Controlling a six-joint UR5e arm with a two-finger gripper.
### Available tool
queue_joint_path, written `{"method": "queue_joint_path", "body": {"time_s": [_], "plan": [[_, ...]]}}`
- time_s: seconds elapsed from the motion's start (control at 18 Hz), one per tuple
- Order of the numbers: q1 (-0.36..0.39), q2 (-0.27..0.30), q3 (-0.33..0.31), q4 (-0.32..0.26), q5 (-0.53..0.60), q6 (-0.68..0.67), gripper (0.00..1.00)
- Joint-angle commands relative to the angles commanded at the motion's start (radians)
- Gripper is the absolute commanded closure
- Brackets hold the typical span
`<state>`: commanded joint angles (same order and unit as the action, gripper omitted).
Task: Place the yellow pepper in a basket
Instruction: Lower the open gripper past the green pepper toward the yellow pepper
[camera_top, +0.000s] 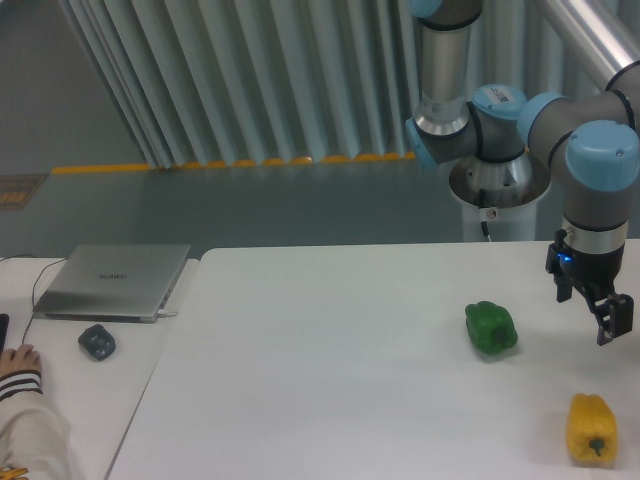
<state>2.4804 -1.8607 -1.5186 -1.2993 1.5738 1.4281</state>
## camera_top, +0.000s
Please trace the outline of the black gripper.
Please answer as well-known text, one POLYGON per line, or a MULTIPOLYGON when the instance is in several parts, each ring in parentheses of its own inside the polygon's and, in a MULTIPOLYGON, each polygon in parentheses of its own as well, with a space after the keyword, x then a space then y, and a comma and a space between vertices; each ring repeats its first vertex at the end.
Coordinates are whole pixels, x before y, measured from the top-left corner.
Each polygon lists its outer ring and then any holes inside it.
POLYGON ((564 229, 555 232, 545 269, 553 275, 558 303, 569 300, 573 288, 580 292, 598 324, 596 342, 604 346, 631 332, 631 297, 618 294, 614 288, 624 247, 607 253, 585 253, 572 248, 567 237, 564 229))

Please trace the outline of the cream striped sleeve forearm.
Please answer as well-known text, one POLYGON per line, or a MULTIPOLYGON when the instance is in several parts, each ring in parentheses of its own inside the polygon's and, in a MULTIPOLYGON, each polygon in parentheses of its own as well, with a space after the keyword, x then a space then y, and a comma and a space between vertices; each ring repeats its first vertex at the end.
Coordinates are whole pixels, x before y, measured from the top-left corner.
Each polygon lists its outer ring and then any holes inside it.
POLYGON ((1 477, 72 477, 67 424, 33 369, 1 377, 1 477))

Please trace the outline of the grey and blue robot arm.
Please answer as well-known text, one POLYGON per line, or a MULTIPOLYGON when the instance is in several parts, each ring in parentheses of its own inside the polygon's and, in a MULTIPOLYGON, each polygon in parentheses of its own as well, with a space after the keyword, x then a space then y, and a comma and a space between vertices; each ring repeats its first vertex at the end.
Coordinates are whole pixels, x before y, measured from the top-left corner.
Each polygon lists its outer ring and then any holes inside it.
POLYGON ((599 93, 572 101, 557 93, 527 98, 493 84, 464 96, 470 30, 479 1, 414 1, 422 32, 421 99, 407 120, 417 159, 459 161, 451 188, 479 208, 510 208, 564 189, 563 223, 545 268, 558 301, 585 299, 607 344, 633 327, 633 299, 616 291, 639 182, 639 45, 595 1, 541 1, 538 9, 574 51, 599 93))

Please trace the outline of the person's hand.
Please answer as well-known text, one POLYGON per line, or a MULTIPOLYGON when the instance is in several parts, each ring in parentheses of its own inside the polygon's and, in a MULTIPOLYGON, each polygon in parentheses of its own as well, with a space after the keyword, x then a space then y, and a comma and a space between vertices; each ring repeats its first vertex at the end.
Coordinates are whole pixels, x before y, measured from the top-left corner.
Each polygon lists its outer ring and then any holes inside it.
POLYGON ((42 361, 41 368, 38 370, 25 369, 22 367, 20 359, 15 359, 17 349, 7 349, 1 354, 1 380, 40 382, 42 361))

